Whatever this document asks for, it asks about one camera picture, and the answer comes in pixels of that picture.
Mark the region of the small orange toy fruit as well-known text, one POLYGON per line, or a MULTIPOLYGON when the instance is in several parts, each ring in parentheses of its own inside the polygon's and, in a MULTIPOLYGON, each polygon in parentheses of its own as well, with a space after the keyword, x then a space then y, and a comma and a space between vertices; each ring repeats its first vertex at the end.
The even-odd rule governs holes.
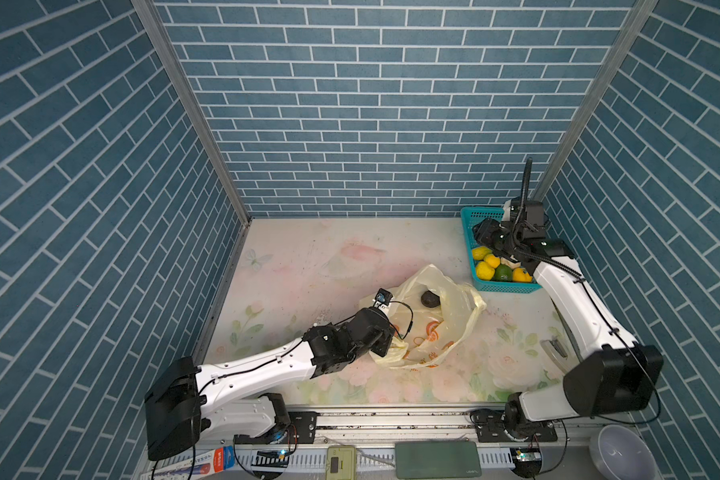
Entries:
POLYGON ((515 283, 532 283, 532 275, 523 267, 515 268, 512 272, 512 281, 515 283))

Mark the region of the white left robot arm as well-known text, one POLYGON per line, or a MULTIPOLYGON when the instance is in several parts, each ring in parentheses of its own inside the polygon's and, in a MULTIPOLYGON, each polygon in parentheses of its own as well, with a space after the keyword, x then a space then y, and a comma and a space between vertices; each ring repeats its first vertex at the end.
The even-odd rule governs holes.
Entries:
POLYGON ((211 448, 236 436, 276 439, 291 420, 273 388, 338 373, 368 353, 385 356, 397 334, 388 312, 386 305, 365 307, 237 361, 173 361, 144 396, 149 460, 211 448))

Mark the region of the yellow lemon toy fruit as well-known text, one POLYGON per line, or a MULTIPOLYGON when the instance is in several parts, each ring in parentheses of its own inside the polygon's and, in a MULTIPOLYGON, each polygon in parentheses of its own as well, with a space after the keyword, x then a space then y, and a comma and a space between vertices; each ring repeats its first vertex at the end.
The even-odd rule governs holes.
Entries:
POLYGON ((475 272, 477 278, 481 281, 491 281, 495 276, 495 268, 484 261, 477 263, 475 272))

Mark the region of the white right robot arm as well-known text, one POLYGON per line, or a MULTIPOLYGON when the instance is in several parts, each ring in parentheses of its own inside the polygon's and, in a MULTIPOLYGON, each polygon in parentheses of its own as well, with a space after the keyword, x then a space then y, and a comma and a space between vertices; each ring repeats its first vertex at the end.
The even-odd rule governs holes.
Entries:
POLYGON ((545 345, 564 372, 554 385, 508 397, 503 412, 491 411, 478 426, 491 440, 527 441, 554 422, 581 417, 616 420, 660 400, 664 365, 659 350, 643 345, 608 310, 561 239, 548 237, 542 203, 516 197, 503 208, 468 207, 461 220, 466 243, 519 264, 546 291, 560 315, 573 351, 545 345))

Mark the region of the yellow green mango toy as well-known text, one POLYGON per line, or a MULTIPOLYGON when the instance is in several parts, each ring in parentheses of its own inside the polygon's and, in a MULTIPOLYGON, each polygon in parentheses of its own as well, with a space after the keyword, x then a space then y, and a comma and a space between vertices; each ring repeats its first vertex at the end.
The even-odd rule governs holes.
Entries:
POLYGON ((471 256, 474 261, 482 261, 492 254, 492 250, 485 246, 479 246, 471 250, 471 256))

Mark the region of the yellow printed plastic bag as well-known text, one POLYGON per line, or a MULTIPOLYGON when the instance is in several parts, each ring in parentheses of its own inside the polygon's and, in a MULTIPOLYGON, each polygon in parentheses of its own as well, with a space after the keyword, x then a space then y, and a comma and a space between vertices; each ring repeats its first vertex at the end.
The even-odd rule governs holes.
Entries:
POLYGON ((391 370, 439 366, 473 333, 486 309, 474 287, 456 283, 432 264, 393 287, 391 293, 393 300, 382 311, 395 327, 395 337, 385 357, 371 355, 377 365, 391 370), (420 296, 426 290, 440 296, 439 307, 422 306, 420 296))

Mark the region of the green lime toy fruit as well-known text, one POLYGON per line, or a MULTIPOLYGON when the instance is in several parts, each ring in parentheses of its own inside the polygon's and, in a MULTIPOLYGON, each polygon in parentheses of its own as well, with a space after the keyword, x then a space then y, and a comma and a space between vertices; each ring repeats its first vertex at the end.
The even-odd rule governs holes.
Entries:
POLYGON ((492 278, 493 281, 497 282, 512 282, 513 281, 513 269, 505 264, 499 264, 495 268, 495 273, 492 278))

